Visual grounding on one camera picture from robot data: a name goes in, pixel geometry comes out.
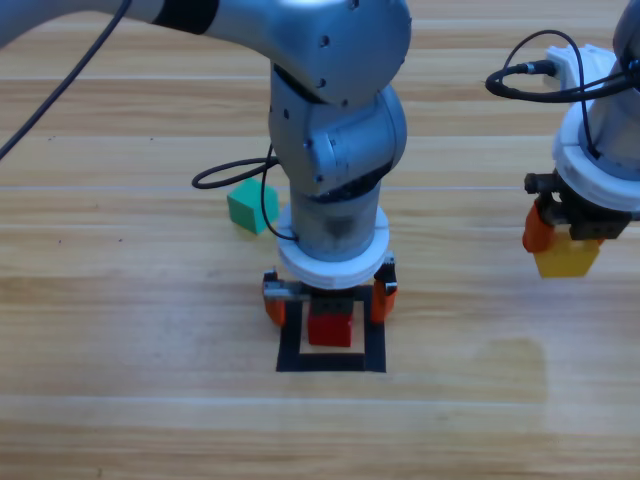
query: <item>yellow cube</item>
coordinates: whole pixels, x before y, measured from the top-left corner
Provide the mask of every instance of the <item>yellow cube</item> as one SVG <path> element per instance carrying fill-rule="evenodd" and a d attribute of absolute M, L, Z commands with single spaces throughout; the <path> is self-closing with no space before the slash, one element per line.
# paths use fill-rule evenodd
<path fill-rule="evenodd" d="M 534 254 L 542 278 L 584 277 L 600 253 L 598 240 L 573 241 L 557 232 L 549 250 Z"/>

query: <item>black cable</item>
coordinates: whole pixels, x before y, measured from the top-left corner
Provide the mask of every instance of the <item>black cable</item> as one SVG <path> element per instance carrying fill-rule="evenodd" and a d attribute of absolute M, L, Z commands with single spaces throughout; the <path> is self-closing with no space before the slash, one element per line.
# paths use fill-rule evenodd
<path fill-rule="evenodd" d="M 36 123 L 42 118 L 42 116 L 51 108 L 58 98 L 69 88 L 69 86 L 73 83 L 73 81 L 80 75 L 80 72 L 87 66 L 87 64 L 91 61 L 91 59 L 95 56 L 95 54 L 100 50 L 100 47 L 104 45 L 104 42 L 107 41 L 109 36 L 113 33 L 115 28 L 120 23 L 120 20 L 124 18 L 131 6 L 133 0 L 123 0 L 122 5 L 114 15 L 113 19 L 102 34 L 98 37 L 95 43 L 91 46 L 91 48 L 87 51 L 87 53 L 82 57 L 80 62 L 75 66 L 75 68 L 69 73 L 67 78 L 65 78 L 62 83 L 56 88 L 49 98 L 47 98 L 42 105 L 35 111 L 35 113 L 26 121 L 26 123 L 18 130 L 13 137 L 9 139 L 7 143 L 0 149 L 0 161 L 15 147 L 22 138 L 29 133 L 29 131 L 35 126 Z"/>
<path fill-rule="evenodd" d="M 260 167 L 254 168 L 253 170 L 249 170 L 248 172 L 241 173 L 240 175 L 236 175 L 234 177 L 226 178 L 224 180 L 219 180 L 217 182 L 202 183 L 202 180 L 204 180 L 209 175 L 213 175 L 214 173 L 219 173 L 224 170 L 229 170 L 231 168 L 240 167 L 243 165 L 255 165 L 255 164 L 262 164 L 262 165 Z M 262 210 L 262 218 L 264 219 L 264 223 L 267 225 L 267 228 L 269 229 L 269 231 L 273 233 L 276 237 L 282 238 L 283 240 L 292 240 L 294 242 L 297 242 L 298 241 L 297 236 L 288 237 L 286 235 L 283 235 L 277 232 L 271 225 L 271 222 L 269 222 L 269 218 L 267 216 L 267 208 L 264 201 L 265 190 L 267 185 L 267 172 L 269 171 L 269 169 L 275 167 L 278 164 L 279 164 L 278 159 L 273 158 L 273 145 L 270 145 L 269 152 L 267 153 L 266 158 L 251 158 L 248 160 L 237 160 L 235 162 L 225 163 L 224 165 L 218 165 L 217 167 L 210 168 L 196 175 L 194 179 L 191 181 L 191 185 L 194 188 L 197 188 L 199 190 L 212 190 L 216 188 L 228 187 L 229 185 L 242 182 L 243 180 L 246 180 L 251 177 L 255 177 L 256 175 L 262 173 L 262 185 L 260 187 L 260 208 Z"/>
<path fill-rule="evenodd" d="M 582 63 L 582 54 L 580 53 L 580 48 L 578 48 L 578 45 L 576 44 L 576 42 L 573 40 L 573 38 L 571 38 L 569 35 L 567 35 L 564 32 L 561 32 L 559 30 L 541 30 L 539 32 L 533 33 L 531 35 L 529 35 L 527 38 L 525 38 L 524 40 L 522 40 L 513 50 L 512 52 L 509 54 L 509 57 L 507 58 L 507 61 L 504 64 L 504 68 L 502 70 L 502 75 L 499 77 L 499 82 L 502 85 L 503 84 L 503 79 L 506 76 L 508 69 L 509 69 L 509 65 L 511 64 L 511 60 L 513 60 L 513 57 L 516 56 L 516 54 L 520 51 L 520 49 L 522 47 L 524 47 L 527 43 L 529 43 L 531 40 L 533 40 L 534 38 L 537 37 L 541 37 L 543 35 L 556 35 L 558 37 L 563 38 L 564 40 L 566 40 L 569 45 L 571 46 L 571 48 L 573 49 L 573 51 L 576 54 L 576 59 L 578 60 L 578 74 L 580 77 L 580 89 L 579 92 L 581 94 L 585 93 L 585 84 L 584 84 L 584 65 Z M 593 155 L 596 159 L 600 157 L 600 153 L 596 150 L 595 145 L 593 144 L 593 139 L 591 137 L 591 128 L 589 126 L 589 114 L 587 111 L 587 101 L 586 100 L 581 100 L 580 101 L 581 106 L 582 106 L 582 118 L 583 118 L 583 123 L 584 123 L 584 131 L 585 131 L 585 135 L 586 135 L 586 140 L 587 140 L 587 149 L 589 151 L 589 153 L 591 153 L 591 155 Z"/>
<path fill-rule="evenodd" d="M 258 163 L 262 166 L 254 168 L 253 170 L 249 170 L 248 172 L 242 173 L 240 175 L 236 175 L 235 177 L 226 178 L 217 182 L 202 183 L 202 180 L 204 180 L 209 175 L 213 175 L 214 173 L 223 172 L 224 170 L 241 167 L 243 165 L 255 165 Z M 224 165 L 218 165 L 217 167 L 213 167 L 205 170 L 202 173 L 199 173 L 192 180 L 191 185 L 198 190 L 213 190 L 216 188 L 228 187 L 229 185 L 233 185 L 248 178 L 255 177 L 259 173 L 262 173 L 263 171 L 268 170 L 269 168 L 272 168 L 277 164 L 278 162 L 276 161 L 272 165 L 267 166 L 267 161 L 264 158 L 251 158 L 248 160 L 238 160 L 236 162 L 225 163 Z"/>

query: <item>green cube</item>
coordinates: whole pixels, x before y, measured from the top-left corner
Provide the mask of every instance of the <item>green cube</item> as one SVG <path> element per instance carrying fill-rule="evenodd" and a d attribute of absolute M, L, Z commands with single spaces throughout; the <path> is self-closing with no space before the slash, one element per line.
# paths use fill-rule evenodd
<path fill-rule="evenodd" d="M 260 189 L 262 184 L 250 178 L 227 195 L 229 205 L 229 217 L 231 221 L 246 228 L 250 232 L 259 235 L 267 228 L 262 216 L 260 205 Z M 278 192 L 268 185 L 264 190 L 264 205 L 267 210 L 267 218 L 273 224 L 280 213 L 278 207 Z"/>

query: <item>wooden table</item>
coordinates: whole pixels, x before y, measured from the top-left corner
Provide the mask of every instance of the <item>wooden table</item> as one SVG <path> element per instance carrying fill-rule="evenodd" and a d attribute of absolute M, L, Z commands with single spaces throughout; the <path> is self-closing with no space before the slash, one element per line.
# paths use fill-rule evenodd
<path fill-rule="evenodd" d="M 0 165 L 0 478 L 640 478 L 639 231 L 587 279 L 540 280 L 522 180 L 552 169 L 566 107 L 483 88 L 536 30 L 609 47 L 625 4 L 411 2 L 410 139 L 381 200 L 400 281 L 387 374 L 276 373 L 275 240 L 190 187 L 265 153 L 268 62 L 123 23 Z M 106 21 L 0 52 L 3 138 Z M 284 175 L 269 183 L 284 204 Z"/>

